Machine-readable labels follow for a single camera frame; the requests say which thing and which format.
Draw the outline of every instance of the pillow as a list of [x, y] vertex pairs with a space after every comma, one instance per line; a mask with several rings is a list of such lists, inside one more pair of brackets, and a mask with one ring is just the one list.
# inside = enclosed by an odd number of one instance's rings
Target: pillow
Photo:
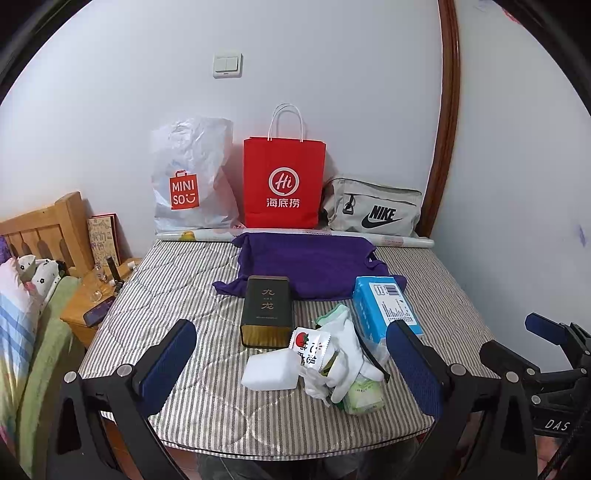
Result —
[[33, 355], [41, 298], [10, 258], [0, 265], [0, 436], [14, 452], [18, 406]]
[[39, 315], [43, 313], [47, 303], [51, 300], [57, 284], [60, 282], [60, 267], [54, 260], [43, 260], [37, 267], [31, 283], [36, 286], [37, 293], [43, 299], [40, 306]]
[[35, 269], [37, 266], [35, 265], [35, 255], [23, 255], [22, 257], [18, 257], [18, 265], [20, 270], [19, 275], [21, 276], [22, 281], [31, 281], [33, 275], [35, 274]]
[[4, 263], [9, 258], [12, 258], [8, 243], [3, 236], [0, 236], [0, 264]]

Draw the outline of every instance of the white plastic bag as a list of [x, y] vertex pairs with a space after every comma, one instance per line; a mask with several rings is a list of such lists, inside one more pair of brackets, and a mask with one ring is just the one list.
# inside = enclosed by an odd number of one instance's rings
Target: white plastic bag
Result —
[[232, 148], [232, 122], [190, 118], [152, 132], [156, 233], [228, 228], [238, 221], [222, 171]]

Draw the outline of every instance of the screw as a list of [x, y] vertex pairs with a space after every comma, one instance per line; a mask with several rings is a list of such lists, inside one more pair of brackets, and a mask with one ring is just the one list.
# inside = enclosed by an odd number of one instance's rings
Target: screw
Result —
[[76, 372], [68, 372], [64, 375], [64, 382], [72, 383], [76, 379]]
[[505, 376], [511, 383], [517, 383], [519, 381], [519, 375], [517, 375], [515, 372], [507, 372]]
[[450, 367], [450, 370], [452, 371], [452, 373], [454, 375], [457, 375], [458, 377], [461, 377], [462, 375], [466, 375], [466, 367], [464, 367], [463, 365], [460, 365], [460, 364], [453, 364]]
[[127, 375], [129, 375], [132, 370], [133, 368], [131, 368], [131, 365], [123, 364], [117, 369], [117, 375], [120, 377], [127, 377]]

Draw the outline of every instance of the wooden bed frame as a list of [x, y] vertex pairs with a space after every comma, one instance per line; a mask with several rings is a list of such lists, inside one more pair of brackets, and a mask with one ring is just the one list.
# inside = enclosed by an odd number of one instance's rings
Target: wooden bed frame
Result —
[[73, 277], [92, 270], [86, 213], [80, 192], [69, 193], [53, 205], [0, 222], [3, 236], [16, 257], [62, 260]]

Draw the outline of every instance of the haidilao logo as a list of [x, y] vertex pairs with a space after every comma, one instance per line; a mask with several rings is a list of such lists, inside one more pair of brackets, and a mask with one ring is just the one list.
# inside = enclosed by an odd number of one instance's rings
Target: haidilao logo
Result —
[[294, 193], [300, 186], [300, 178], [295, 170], [287, 167], [276, 168], [269, 175], [269, 188], [281, 197]]

